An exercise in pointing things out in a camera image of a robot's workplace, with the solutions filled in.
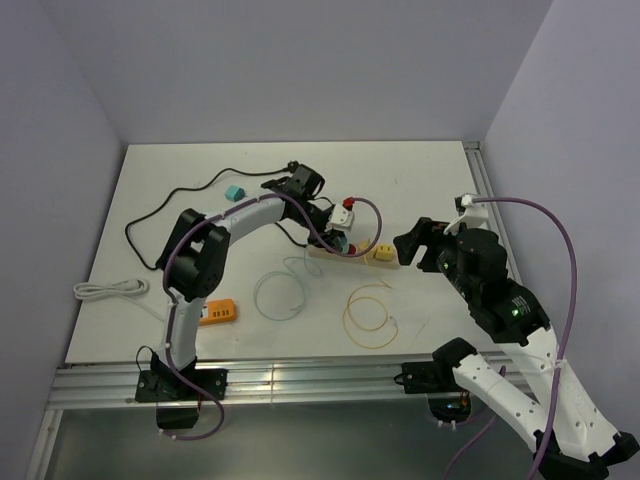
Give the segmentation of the aluminium front rail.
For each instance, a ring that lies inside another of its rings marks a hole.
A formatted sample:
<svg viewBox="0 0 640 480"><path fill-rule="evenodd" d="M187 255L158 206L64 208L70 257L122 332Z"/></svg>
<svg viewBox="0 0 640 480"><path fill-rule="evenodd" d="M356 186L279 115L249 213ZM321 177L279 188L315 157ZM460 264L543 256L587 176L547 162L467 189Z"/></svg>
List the aluminium front rail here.
<svg viewBox="0 0 640 480"><path fill-rule="evenodd" d="M203 362L203 370L225 369L228 405L395 400L405 396L394 383L405 362L424 356L353 356ZM133 363L74 365L59 369L47 410L134 408L139 372Z"/></svg>

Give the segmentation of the small yellow plug adapter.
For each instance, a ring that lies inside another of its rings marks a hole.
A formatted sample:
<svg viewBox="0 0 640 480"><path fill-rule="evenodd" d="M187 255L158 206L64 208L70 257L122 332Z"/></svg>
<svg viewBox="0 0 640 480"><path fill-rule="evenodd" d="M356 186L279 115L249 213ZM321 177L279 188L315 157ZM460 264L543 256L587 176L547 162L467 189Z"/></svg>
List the small yellow plug adapter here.
<svg viewBox="0 0 640 480"><path fill-rule="evenodd" d="M395 249L391 244L378 244L375 248L374 258L381 262L391 262L395 258Z"/></svg>

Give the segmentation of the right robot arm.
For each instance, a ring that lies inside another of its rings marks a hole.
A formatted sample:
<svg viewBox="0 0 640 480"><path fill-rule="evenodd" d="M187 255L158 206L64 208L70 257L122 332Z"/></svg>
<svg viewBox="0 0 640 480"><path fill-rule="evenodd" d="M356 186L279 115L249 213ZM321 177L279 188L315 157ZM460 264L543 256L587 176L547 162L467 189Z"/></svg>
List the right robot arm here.
<svg viewBox="0 0 640 480"><path fill-rule="evenodd" d="M444 223L422 217L395 237L400 264L409 265L425 247L419 269L446 277L533 394L527 396L494 371L462 338L433 352L435 383L479 397L533 454L542 456L536 469L544 478L607 478L610 466L638 453L638 441L604 417L570 365L560 360L550 320L535 295L509 278L498 236L482 228L462 228L455 235L445 229Z"/></svg>

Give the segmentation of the orange power strip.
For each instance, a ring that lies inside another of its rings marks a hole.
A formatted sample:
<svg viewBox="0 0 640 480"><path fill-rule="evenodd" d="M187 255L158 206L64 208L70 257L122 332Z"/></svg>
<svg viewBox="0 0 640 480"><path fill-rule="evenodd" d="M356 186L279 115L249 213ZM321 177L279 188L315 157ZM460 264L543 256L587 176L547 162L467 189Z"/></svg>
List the orange power strip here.
<svg viewBox="0 0 640 480"><path fill-rule="evenodd" d="M201 327L235 322L237 309L232 299L206 301L201 310Z"/></svg>

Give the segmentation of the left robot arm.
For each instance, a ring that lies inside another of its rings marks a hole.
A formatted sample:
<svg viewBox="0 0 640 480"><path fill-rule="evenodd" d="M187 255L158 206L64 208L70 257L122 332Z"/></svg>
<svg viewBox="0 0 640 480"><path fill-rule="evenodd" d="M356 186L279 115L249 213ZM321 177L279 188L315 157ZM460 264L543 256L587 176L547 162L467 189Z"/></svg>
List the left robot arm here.
<svg viewBox="0 0 640 480"><path fill-rule="evenodd" d="M230 247L258 229L291 220L306 228L311 245L346 256L353 223L351 202L316 205L325 179L310 167L290 163L281 177L218 213L184 210L156 262L169 311L160 346L140 375L140 401L187 400L207 390L196 373L196 335L206 298L223 279Z"/></svg>

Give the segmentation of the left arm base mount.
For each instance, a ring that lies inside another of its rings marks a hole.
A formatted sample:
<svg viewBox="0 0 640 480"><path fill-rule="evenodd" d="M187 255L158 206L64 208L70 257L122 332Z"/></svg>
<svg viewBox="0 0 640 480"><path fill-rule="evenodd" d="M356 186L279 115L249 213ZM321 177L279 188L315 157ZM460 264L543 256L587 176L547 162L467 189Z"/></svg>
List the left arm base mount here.
<svg viewBox="0 0 640 480"><path fill-rule="evenodd" d="M196 369L192 382L223 400L227 380L226 369ZM187 430L199 419L199 405L204 397L179 380L167 382L156 372L144 370L139 374L134 396L137 404L156 406L156 424L164 430Z"/></svg>

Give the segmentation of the small teal plug adapter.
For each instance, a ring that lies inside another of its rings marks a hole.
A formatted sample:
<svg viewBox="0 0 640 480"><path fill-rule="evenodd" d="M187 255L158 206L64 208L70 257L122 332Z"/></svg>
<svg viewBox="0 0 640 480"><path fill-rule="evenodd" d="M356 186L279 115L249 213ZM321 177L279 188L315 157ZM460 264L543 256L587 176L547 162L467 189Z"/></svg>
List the small teal plug adapter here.
<svg viewBox="0 0 640 480"><path fill-rule="evenodd" d="M230 185L225 190L224 196L230 202L239 202L246 197L246 191L242 187Z"/></svg>

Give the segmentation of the beige red power strip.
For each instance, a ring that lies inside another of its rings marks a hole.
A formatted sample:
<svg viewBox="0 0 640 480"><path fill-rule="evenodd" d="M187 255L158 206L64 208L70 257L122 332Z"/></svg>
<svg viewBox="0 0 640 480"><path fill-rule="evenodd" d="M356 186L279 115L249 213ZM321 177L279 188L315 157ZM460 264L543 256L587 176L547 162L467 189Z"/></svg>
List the beige red power strip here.
<svg viewBox="0 0 640 480"><path fill-rule="evenodd" d="M328 260L334 262L349 263L353 265L367 265L373 268L397 270L401 267L395 255L389 261L379 260L368 256L345 257L330 253L324 248L318 248L312 245L306 247L306 254L312 259Z"/></svg>

